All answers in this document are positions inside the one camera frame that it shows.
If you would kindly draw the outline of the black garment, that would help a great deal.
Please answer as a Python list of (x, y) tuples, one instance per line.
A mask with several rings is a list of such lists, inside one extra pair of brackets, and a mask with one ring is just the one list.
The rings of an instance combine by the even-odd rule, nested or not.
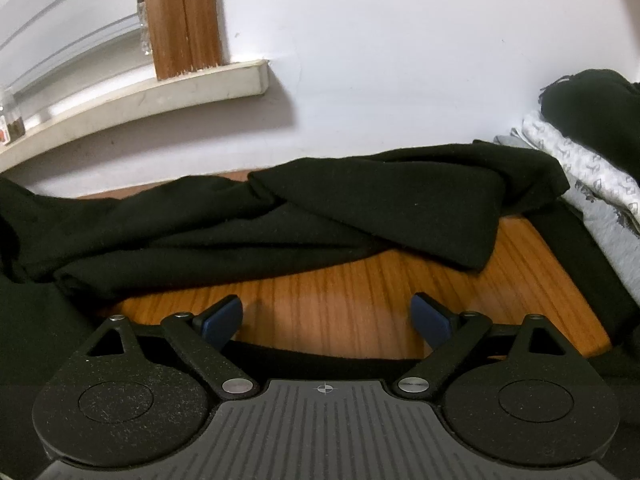
[[(1, 185), (1, 474), (6, 479), (634, 479), (639, 474), (639, 312), (560, 202), (551, 156), (477, 141), (304, 158), (243, 182), (185, 177), (113, 200)], [(254, 396), (214, 401), (169, 455), (129, 468), (52, 460), (38, 394), (122, 300), (321, 269), (390, 248), (477, 272), (499, 220), (526, 214), (597, 298), (614, 348), (586, 359), (620, 424), (598, 460), (518, 466), (458, 439), (434, 402), (393, 384), (416, 364), (303, 356), (231, 340), (219, 353)]]

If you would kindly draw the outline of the folded grey patterned cloth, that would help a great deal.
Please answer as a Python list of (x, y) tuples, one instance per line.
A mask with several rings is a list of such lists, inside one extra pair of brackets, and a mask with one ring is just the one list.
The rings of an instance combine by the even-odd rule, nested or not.
[(582, 222), (608, 259), (627, 292), (639, 298), (639, 185), (601, 155), (563, 136), (539, 113), (526, 115), (516, 128), (494, 142), (511, 148), (531, 148), (555, 158), (570, 188), (565, 203)]

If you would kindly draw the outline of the clear jar with orange label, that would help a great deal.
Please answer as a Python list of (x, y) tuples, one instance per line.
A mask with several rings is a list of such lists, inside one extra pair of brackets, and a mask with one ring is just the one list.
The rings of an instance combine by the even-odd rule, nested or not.
[(25, 135), (20, 108), (13, 93), (6, 87), (0, 89), (1, 144), (8, 145)]

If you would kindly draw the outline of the folded black cloth on stack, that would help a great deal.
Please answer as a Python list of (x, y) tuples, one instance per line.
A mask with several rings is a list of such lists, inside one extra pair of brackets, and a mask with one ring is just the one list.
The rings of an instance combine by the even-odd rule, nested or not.
[(541, 115), (563, 136), (639, 177), (639, 85), (614, 70), (584, 70), (543, 88)]

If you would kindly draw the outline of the white window sill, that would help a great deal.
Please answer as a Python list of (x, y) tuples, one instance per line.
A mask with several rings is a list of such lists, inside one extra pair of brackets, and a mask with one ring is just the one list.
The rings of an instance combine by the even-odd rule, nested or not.
[(143, 66), (82, 90), (27, 121), (24, 136), (1, 149), (1, 170), (109, 128), (208, 103), (261, 96), (268, 62), (233, 63), (165, 80)]

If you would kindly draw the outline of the grey window blind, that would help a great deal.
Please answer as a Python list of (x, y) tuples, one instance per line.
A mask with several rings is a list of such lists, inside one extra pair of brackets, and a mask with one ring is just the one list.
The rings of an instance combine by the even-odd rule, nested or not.
[(87, 55), (106, 76), (148, 64), (137, 0), (1, 0), (1, 84), (22, 92)]

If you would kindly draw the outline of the brown wooden window frame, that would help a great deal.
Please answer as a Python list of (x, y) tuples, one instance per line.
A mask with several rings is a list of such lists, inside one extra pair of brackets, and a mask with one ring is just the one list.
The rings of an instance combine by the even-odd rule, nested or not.
[(156, 78), (224, 64), (217, 0), (144, 0)]

